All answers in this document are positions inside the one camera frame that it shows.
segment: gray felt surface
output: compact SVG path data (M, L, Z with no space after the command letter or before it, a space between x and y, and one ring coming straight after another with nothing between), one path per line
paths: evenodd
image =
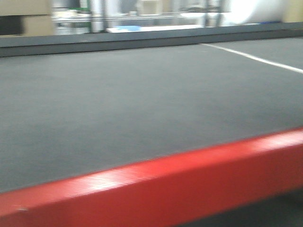
M224 45L247 43L277 51ZM2 58L0 192L302 126L302 87L204 45Z

